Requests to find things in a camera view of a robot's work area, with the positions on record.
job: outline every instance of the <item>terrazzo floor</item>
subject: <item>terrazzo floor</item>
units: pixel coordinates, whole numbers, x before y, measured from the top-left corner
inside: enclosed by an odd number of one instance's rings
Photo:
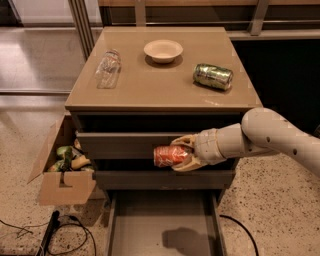
[[[95,37],[99,32],[94,30]],[[0,28],[0,57],[1,89],[69,90],[84,65],[73,29]],[[27,184],[49,127],[64,114],[65,100],[65,96],[0,95],[0,220],[28,226],[45,224],[55,210],[61,216],[75,215],[92,232],[97,255],[103,255],[109,218],[103,199],[85,205],[39,206],[42,177]],[[241,159],[219,212],[250,230],[262,256],[320,255],[320,178],[283,154]],[[255,255],[238,225],[220,221],[228,255]],[[0,223],[0,255],[35,255],[45,228],[28,228],[33,234],[17,238],[19,230]],[[79,228],[66,228],[50,248],[56,253],[69,250],[83,238]],[[88,239],[81,250],[67,255],[94,255],[93,249]],[[172,250],[174,255],[193,255]]]

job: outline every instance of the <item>cable on floor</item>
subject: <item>cable on floor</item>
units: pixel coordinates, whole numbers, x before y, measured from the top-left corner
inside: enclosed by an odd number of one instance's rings
[[[3,225],[6,225],[6,226],[8,226],[8,227],[20,229],[19,233],[20,233],[21,231],[25,231],[26,233],[33,234],[33,232],[32,232],[32,231],[27,230],[27,229],[25,229],[24,227],[14,226],[14,225],[11,225],[11,224],[8,224],[8,223],[5,223],[5,222],[4,222],[4,221],[2,221],[2,220],[0,220],[0,222],[1,222]]]
[[[250,240],[253,244],[253,247],[254,247],[254,251],[256,253],[256,256],[259,256],[259,251],[258,251],[258,247],[257,247],[257,244],[256,244],[256,241],[254,240],[253,236],[251,235],[250,231],[238,220],[236,220],[235,218],[231,217],[231,216],[228,216],[228,215],[223,215],[221,214],[220,215],[221,218],[225,218],[225,219],[229,219],[235,223],[237,223],[240,227],[242,227],[244,229],[244,231],[246,231],[246,233],[248,234],[248,236],[250,237]]]
[[[61,218],[63,218],[63,217],[68,217],[70,220],[75,221],[75,222],[77,222],[77,223],[65,223],[65,224],[59,225],[59,226],[55,229],[55,231],[53,232],[52,237],[53,237],[55,234],[57,234],[57,232],[58,232],[59,230],[61,230],[62,228],[65,228],[65,227],[68,227],[68,226],[69,226],[69,227],[70,227],[70,226],[75,226],[75,227],[80,227],[80,228],[82,228],[82,230],[83,230],[84,233],[85,233],[85,239],[84,239],[84,241],[83,241],[79,246],[77,246],[76,248],[73,248],[73,249],[71,249],[71,250],[68,250],[68,251],[65,251],[65,252],[60,252],[60,253],[53,253],[53,252],[50,251],[50,249],[48,248],[47,252],[48,252],[49,254],[51,254],[51,255],[56,256],[56,255],[64,255],[64,254],[67,254],[67,253],[70,253],[70,252],[77,251],[77,250],[79,250],[79,249],[88,241],[89,236],[90,236],[91,239],[92,239],[92,242],[93,242],[94,255],[96,256],[96,254],[97,254],[96,242],[95,242],[95,239],[94,239],[92,233],[90,232],[90,230],[89,230],[88,228],[86,228],[85,226],[83,226],[82,223],[79,221],[79,219],[78,219],[77,217],[75,217],[75,216],[72,216],[72,215],[63,215],[63,216],[60,216],[59,219],[61,219]],[[28,229],[26,229],[26,228],[41,227],[41,226],[44,226],[44,225],[46,225],[46,224],[49,223],[49,222],[46,222],[46,223],[40,224],[40,225],[18,227],[18,226],[14,226],[14,225],[8,224],[8,223],[6,223],[6,222],[4,222],[4,221],[2,221],[2,220],[0,220],[0,222],[1,222],[2,224],[4,224],[4,225],[8,226],[8,227],[12,227],[12,228],[19,229],[19,232],[17,233],[17,238],[22,237],[22,236],[24,236],[24,235],[27,234],[27,233],[33,234],[32,231],[30,231],[30,230],[28,230]],[[40,255],[44,255],[45,252],[43,251],[43,248],[41,248],[41,249],[42,249],[42,250],[41,250],[41,254],[40,254]]]
[[[71,249],[71,250],[64,251],[64,252],[59,252],[59,253],[53,253],[53,252],[49,249],[49,248],[50,248],[50,246],[49,246],[47,252],[48,252],[50,255],[56,256],[56,255],[64,255],[64,254],[67,254],[67,253],[70,253],[70,252],[77,251],[77,250],[79,250],[79,249],[88,241],[88,239],[89,239],[88,235],[90,235],[90,237],[91,237],[91,239],[92,239],[92,242],[93,242],[94,255],[96,255],[96,254],[97,254],[96,242],[95,242],[94,237],[93,237],[92,233],[90,232],[90,230],[89,230],[88,228],[86,228],[85,226],[83,226],[82,223],[79,221],[79,219],[78,219],[77,217],[72,216],[72,215],[64,215],[64,217],[69,217],[70,220],[76,221],[77,223],[65,223],[65,224],[61,224],[58,228],[55,229],[55,231],[54,231],[53,234],[52,234],[52,237],[54,237],[54,236],[57,234],[57,232],[58,232],[59,230],[61,230],[62,228],[65,228],[65,227],[68,227],[68,226],[69,226],[69,227],[70,227],[70,226],[75,226],[75,227],[80,227],[80,228],[82,228],[82,230],[83,230],[84,233],[85,233],[85,239],[84,239],[84,241],[83,241],[79,246],[77,246],[76,248],[73,248],[73,249]]]

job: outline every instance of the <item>beige bowl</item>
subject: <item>beige bowl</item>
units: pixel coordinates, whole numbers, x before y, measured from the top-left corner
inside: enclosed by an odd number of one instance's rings
[[[152,41],[144,47],[145,54],[154,62],[161,64],[172,62],[182,51],[183,48],[179,43],[170,40]]]

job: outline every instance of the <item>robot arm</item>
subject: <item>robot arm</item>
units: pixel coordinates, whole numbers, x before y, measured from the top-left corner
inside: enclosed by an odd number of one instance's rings
[[[191,171],[228,158],[281,152],[320,177],[320,139],[300,131],[281,115],[266,108],[248,111],[241,125],[204,130],[178,138],[171,144],[194,149],[187,162],[172,166],[175,171]]]

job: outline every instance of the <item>bottom drawer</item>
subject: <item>bottom drawer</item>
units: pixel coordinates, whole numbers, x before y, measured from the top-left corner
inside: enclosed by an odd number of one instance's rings
[[[106,256],[225,256],[213,191],[117,191]]]

